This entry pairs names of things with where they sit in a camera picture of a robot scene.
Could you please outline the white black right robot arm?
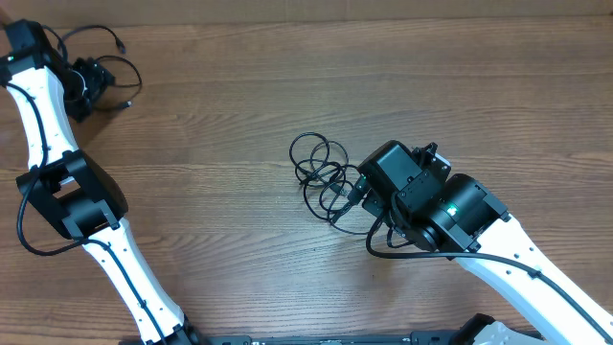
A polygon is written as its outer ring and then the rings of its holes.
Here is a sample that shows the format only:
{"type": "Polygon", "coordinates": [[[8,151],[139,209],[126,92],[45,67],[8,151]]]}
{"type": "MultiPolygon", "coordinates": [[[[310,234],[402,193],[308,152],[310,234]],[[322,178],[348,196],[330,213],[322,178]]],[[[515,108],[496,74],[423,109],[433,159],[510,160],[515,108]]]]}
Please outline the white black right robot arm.
{"type": "Polygon", "coordinates": [[[475,178],[452,173],[431,143],[391,140],[359,166],[355,190],[376,221],[416,252],[370,254],[389,260],[446,258],[506,299],[551,344],[609,344],[612,316],[557,268],[509,208],[475,178]]]}

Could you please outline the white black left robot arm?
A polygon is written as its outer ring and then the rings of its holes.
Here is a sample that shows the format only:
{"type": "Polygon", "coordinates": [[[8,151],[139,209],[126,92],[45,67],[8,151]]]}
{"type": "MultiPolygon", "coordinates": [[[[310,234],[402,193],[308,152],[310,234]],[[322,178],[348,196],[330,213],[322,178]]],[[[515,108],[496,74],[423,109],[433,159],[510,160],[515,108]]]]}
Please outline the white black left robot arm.
{"type": "Polygon", "coordinates": [[[71,124],[98,110],[114,76],[100,58],[71,61],[53,30],[22,19],[5,28],[11,51],[1,58],[1,85],[17,104],[28,142],[28,170],[16,232],[42,257],[81,247],[101,266],[131,313],[143,344],[201,344],[200,332],[157,281],[125,215],[115,180],[79,148],[71,124]]]}

